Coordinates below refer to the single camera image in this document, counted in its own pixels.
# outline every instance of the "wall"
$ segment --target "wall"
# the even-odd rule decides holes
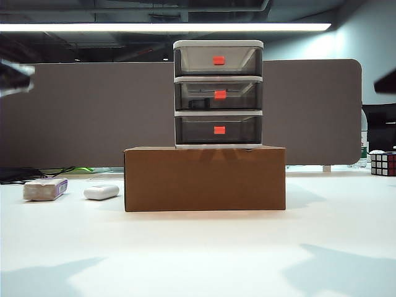
[[[396,67],[396,1],[370,0],[334,31],[266,44],[265,59],[352,58],[363,69],[363,103],[396,103],[374,82]]]

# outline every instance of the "ceiling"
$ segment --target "ceiling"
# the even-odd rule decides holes
[[[2,0],[0,22],[331,22],[352,0]],[[17,62],[172,61],[180,39],[258,39],[296,33],[0,33],[0,57]]]

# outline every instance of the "rubik's cube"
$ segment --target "rubik's cube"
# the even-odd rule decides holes
[[[396,152],[371,154],[371,174],[396,176]]]

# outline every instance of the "red drawer handle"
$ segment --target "red drawer handle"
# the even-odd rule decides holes
[[[213,65],[224,65],[225,57],[224,56],[213,56]]]
[[[226,90],[216,90],[215,91],[215,100],[224,100],[225,98],[227,98]]]
[[[225,134],[225,126],[215,126],[214,134]]]

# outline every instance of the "drawer organizer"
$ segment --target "drawer organizer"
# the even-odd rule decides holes
[[[262,50],[257,40],[174,43],[177,148],[262,145]]]

